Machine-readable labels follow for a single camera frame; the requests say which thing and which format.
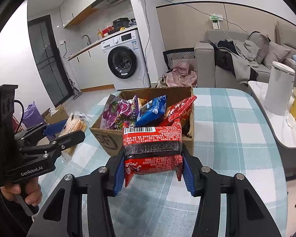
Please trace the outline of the purple candy bag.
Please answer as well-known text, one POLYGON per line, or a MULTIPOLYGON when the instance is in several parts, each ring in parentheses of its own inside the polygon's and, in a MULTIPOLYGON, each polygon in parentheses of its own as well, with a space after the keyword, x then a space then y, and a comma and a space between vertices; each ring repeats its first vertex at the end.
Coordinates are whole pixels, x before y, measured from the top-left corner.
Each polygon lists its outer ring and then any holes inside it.
POLYGON ((139 113, 138 98, 124 100, 110 95, 101 116, 100 129, 121 130, 123 126, 134 127, 139 113))

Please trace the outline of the small floor cardboard box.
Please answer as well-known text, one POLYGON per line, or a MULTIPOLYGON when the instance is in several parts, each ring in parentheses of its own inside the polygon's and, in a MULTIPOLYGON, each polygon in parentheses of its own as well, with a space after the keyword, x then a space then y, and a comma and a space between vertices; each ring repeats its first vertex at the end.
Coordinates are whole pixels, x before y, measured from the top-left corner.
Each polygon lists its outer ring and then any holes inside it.
POLYGON ((59 105, 56 108, 49 108, 41 116, 47 124, 56 124, 69 118, 63 105, 59 105))

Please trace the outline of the grey square pillow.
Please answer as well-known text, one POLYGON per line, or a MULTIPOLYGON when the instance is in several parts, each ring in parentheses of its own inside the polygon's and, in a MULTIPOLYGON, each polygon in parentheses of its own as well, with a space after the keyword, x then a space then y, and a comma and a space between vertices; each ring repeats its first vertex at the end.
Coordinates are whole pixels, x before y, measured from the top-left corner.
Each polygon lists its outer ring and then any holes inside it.
POLYGON ((268 52, 263 59, 262 64, 268 69, 271 69, 272 62, 283 62, 289 56, 290 52, 291 49, 271 41, 268 47, 268 52))

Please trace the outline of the grey jacket on sofa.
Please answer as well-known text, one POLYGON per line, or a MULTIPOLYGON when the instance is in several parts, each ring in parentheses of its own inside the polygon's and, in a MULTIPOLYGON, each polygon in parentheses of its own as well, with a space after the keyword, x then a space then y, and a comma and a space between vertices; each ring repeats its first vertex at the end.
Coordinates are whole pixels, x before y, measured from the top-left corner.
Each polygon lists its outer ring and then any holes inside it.
POLYGON ((258 77, 255 61, 259 48, 251 41, 220 40, 217 44, 210 42, 214 49, 215 65, 230 72, 239 84, 255 81, 258 77))

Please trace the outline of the teal plaid tablecloth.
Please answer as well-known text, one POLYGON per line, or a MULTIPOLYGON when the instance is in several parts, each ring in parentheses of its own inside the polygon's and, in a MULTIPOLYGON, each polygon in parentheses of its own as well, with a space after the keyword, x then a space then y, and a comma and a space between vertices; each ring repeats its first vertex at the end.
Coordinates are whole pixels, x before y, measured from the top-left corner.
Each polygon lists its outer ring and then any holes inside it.
MULTIPOLYGON (((47 198, 61 178, 83 176, 103 166, 121 145, 120 131, 99 129, 110 90, 85 93, 67 103, 68 113, 91 117, 84 142, 73 158, 60 158, 55 171, 40 177, 47 198)), ((244 174, 271 213, 282 235, 287 228, 287 188, 281 157, 271 130, 255 100, 238 89, 196 88, 194 135, 185 144, 201 163, 219 174, 244 174)), ((174 172, 134 176, 128 187, 110 198, 117 236, 190 236, 199 199, 174 172)))

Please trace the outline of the white wall power strip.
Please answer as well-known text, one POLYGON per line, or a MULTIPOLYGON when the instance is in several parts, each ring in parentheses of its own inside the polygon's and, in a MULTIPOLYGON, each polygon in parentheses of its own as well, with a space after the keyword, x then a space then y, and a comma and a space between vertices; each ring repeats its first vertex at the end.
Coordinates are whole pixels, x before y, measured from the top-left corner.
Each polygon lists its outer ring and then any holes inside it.
POLYGON ((210 21, 212 22, 213 29, 221 29, 220 22, 223 22, 223 16, 220 14, 211 14, 210 21))

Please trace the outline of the red ramen noodle pack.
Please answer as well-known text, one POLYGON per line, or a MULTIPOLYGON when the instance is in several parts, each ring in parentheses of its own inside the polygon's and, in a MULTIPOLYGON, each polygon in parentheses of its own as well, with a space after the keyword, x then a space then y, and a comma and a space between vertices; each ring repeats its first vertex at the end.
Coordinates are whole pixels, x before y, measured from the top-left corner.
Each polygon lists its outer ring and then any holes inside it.
POLYGON ((169 126, 124 127, 125 186, 135 174, 147 175, 175 171, 183 174, 182 126, 176 119, 169 126))

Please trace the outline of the pink cloth pile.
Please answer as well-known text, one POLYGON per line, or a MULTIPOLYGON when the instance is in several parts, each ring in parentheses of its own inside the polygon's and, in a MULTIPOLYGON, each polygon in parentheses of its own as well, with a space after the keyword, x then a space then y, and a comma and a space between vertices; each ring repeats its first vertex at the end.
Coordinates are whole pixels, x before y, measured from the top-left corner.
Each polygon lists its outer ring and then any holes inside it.
POLYGON ((195 87, 197 74, 190 69, 190 62, 180 62, 165 74, 168 87, 195 87))

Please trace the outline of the white side table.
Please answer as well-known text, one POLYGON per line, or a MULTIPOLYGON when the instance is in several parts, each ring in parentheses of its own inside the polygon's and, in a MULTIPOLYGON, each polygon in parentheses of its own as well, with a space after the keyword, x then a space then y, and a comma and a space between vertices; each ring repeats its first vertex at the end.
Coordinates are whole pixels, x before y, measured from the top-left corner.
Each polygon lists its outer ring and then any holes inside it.
POLYGON ((282 160, 286 181, 296 180, 296 120, 289 113, 289 110, 286 110, 284 115, 278 116, 271 113, 265 107, 267 83, 250 81, 248 85, 251 96, 260 107, 274 136, 282 160))

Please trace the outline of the white kitchen counter cabinet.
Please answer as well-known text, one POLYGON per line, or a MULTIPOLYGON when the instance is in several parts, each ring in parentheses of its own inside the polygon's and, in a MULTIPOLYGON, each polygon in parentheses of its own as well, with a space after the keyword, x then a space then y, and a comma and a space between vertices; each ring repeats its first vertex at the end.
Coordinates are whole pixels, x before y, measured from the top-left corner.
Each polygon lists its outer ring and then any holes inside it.
POLYGON ((82 49, 69 58, 69 64, 76 84, 80 90, 113 84, 113 73, 107 63, 107 55, 102 51, 101 43, 110 42, 120 34, 137 29, 137 26, 126 28, 107 36, 82 49))

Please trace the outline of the black glass door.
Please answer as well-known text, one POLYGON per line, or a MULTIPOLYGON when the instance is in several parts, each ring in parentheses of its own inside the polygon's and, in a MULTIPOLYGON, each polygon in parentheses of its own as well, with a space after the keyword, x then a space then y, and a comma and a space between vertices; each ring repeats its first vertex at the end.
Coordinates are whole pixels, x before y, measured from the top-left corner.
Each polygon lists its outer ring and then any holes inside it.
POLYGON ((32 53, 43 85, 54 106, 74 93, 56 45, 49 15, 28 22, 32 53))

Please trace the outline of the black patterned basket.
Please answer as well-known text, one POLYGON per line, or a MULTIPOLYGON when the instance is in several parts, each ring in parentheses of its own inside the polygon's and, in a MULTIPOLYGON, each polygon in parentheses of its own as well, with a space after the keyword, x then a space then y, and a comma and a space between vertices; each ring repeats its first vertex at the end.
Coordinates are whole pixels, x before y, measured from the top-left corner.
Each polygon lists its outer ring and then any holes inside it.
POLYGON ((166 66, 169 70, 173 69, 175 60, 196 59, 194 48, 171 49, 163 52, 166 66))

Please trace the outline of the clear cookie bread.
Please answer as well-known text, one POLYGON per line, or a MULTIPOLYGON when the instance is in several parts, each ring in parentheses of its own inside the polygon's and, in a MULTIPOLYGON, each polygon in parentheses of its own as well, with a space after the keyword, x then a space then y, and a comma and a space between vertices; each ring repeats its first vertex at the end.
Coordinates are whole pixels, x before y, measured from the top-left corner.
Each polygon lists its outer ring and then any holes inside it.
POLYGON ((62 156, 66 160, 69 161, 73 158, 77 146, 84 141, 85 134, 82 134, 82 132, 86 132, 90 121, 91 118, 82 112, 75 111, 70 114, 59 134, 59 137, 64 137, 60 146, 62 156))

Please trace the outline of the red cone snack bag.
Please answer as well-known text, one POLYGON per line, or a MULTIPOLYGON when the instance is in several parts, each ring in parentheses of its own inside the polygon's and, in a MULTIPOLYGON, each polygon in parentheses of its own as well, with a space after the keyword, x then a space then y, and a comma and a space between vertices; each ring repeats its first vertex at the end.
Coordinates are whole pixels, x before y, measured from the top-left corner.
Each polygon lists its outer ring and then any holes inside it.
POLYGON ((158 124, 158 126, 170 126, 175 120, 178 119, 181 123, 182 134, 191 137, 190 116, 192 114, 192 107, 196 99, 197 96, 192 95, 169 106, 165 112, 163 120, 158 124))

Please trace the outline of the purple plastic bag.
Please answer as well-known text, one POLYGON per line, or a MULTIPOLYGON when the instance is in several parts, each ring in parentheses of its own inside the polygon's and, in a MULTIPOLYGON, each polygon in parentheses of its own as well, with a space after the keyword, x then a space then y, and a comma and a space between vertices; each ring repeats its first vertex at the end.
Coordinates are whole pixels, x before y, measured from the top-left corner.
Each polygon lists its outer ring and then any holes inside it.
POLYGON ((25 108, 22 122, 26 128, 44 123, 44 119, 39 113, 35 102, 32 102, 25 108))

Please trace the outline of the white washing machine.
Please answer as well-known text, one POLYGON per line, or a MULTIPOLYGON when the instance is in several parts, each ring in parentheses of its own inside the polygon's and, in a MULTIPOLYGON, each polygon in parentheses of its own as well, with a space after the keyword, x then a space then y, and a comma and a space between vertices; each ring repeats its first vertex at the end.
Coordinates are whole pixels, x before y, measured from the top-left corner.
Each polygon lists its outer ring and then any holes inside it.
POLYGON ((100 45, 116 90, 151 86, 138 29, 120 33, 100 45))

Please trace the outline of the blue snack bag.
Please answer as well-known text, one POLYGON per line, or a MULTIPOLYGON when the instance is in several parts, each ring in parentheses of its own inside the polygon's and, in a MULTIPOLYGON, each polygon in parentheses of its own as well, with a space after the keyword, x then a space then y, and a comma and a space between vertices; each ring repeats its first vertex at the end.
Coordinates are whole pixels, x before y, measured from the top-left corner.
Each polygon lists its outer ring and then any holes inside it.
POLYGON ((150 100, 144 106, 141 107, 135 126, 155 126, 164 118, 166 107, 166 95, 162 95, 150 100))

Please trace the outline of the grey sofa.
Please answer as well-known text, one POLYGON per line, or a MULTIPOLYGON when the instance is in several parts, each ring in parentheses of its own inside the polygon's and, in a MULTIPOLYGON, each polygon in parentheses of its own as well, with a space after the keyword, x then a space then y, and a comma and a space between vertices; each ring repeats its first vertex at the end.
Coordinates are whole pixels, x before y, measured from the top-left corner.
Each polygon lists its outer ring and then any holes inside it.
POLYGON ((296 27, 275 24, 274 38, 253 31, 208 30, 195 47, 197 86, 247 90, 249 81, 268 82, 272 62, 295 71, 296 27))

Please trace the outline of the black rice cooker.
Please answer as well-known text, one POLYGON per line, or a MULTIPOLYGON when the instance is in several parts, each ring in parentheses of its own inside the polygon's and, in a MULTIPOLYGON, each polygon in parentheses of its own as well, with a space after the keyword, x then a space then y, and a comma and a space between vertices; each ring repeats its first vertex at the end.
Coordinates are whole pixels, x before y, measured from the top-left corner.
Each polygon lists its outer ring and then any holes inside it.
POLYGON ((130 19, 126 17, 118 18, 113 21, 113 27, 115 31, 119 31, 122 27, 128 28, 129 27, 130 19))

